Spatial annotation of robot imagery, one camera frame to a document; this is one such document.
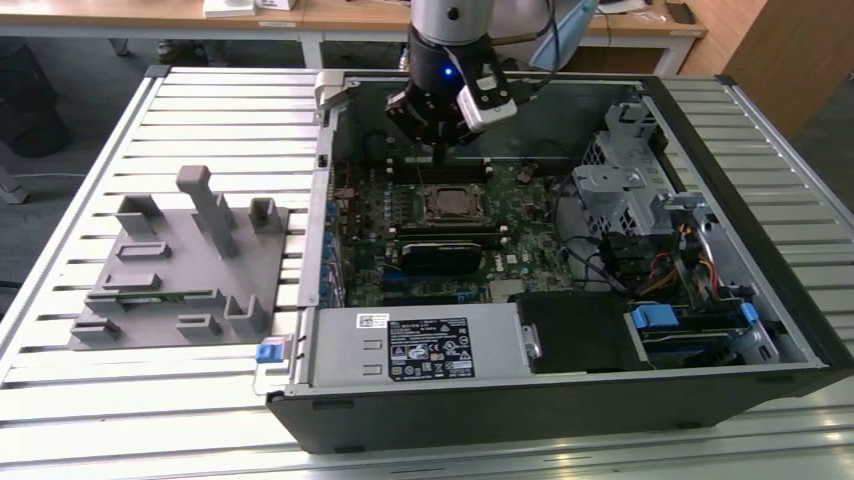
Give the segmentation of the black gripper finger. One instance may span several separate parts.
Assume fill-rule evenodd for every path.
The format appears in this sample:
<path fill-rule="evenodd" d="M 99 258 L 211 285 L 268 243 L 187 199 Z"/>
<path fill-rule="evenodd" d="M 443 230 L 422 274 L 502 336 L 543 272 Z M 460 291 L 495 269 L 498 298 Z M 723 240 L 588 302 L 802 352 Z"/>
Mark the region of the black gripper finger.
<path fill-rule="evenodd" d="M 443 165 L 448 159 L 451 151 L 468 145 L 478 138 L 478 133 L 472 132 L 467 124 L 447 126 L 439 141 L 439 164 Z"/>
<path fill-rule="evenodd" d="M 430 151 L 431 163 L 440 165 L 440 123 L 434 107 L 424 92 L 400 92 L 387 98 L 384 111 L 404 136 Z"/>

